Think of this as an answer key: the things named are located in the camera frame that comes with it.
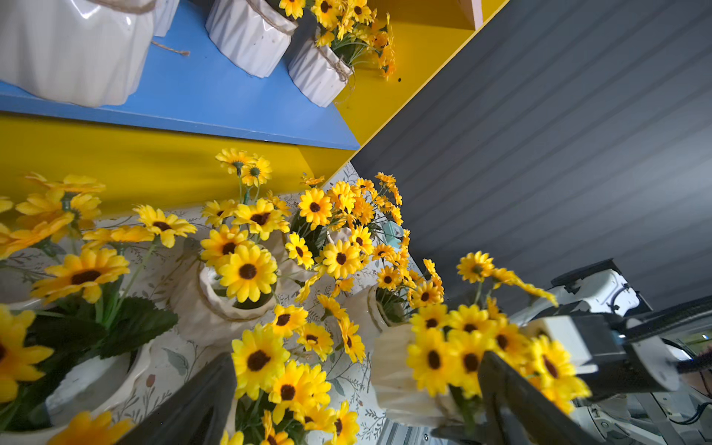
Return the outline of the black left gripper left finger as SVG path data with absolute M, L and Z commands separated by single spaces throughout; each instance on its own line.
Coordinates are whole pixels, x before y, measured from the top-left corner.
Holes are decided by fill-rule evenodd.
M 236 388 L 233 360 L 228 352 L 223 352 L 119 443 L 218 444 Z

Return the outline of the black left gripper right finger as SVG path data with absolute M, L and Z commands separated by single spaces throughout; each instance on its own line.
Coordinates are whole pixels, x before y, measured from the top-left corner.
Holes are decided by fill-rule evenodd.
M 488 444 L 597 443 L 496 353 L 485 352 L 478 380 Z

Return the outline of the sunflower pot taken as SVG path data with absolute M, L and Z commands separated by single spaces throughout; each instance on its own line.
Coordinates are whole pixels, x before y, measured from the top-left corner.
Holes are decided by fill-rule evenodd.
M 51 425 L 49 397 L 70 372 L 94 359 L 136 357 L 140 348 L 172 329 L 177 316 L 131 295 L 140 268 L 125 252 L 146 245 L 146 255 L 172 248 L 196 232 L 189 221 L 146 204 L 134 226 L 99 228 L 100 194 L 93 177 L 70 174 L 53 181 L 32 172 L 43 191 L 14 204 L 13 226 L 1 229 L 1 257 L 37 250 L 50 264 L 33 283 L 37 310 L 1 308 L 1 428 L 31 432 Z
M 363 180 L 361 198 L 372 211 L 367 220 L 360 211 L 352 235 L 372 235 L 373 250 L 366 255 L 363 289 L 344 300 L 352 330 L 375 337 L 406 324 L 419 311 L 444 302 L 441 278 L 432 261 L 421 272 L 411 257 L 411 231 L 402 219 L 403 199 L 394 176 L 380 172 L 376 181 Z

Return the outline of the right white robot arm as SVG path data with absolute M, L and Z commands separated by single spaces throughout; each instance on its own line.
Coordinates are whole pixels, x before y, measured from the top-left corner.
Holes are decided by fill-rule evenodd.
M 600 444 L 711 441 L 711 300 L 655 311 L 612 260 L 552 281 L 557 302 L 512 315 L 560 342 L 591 389 L 574 421 Z

